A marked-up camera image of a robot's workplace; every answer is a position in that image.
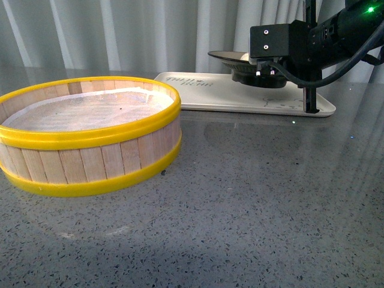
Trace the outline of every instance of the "gray countertop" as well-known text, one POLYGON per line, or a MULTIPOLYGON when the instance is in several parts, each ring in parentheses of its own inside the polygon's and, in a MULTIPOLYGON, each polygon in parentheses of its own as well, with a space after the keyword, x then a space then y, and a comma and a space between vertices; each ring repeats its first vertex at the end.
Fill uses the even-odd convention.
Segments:
MULTIPOLYGON (((0 67, 0 92, 154 73, 0 67)), ((384 85, 328 118, 182 111, 165 175, 54 198, 0 173, 0 287, 384 287, 384 85)))

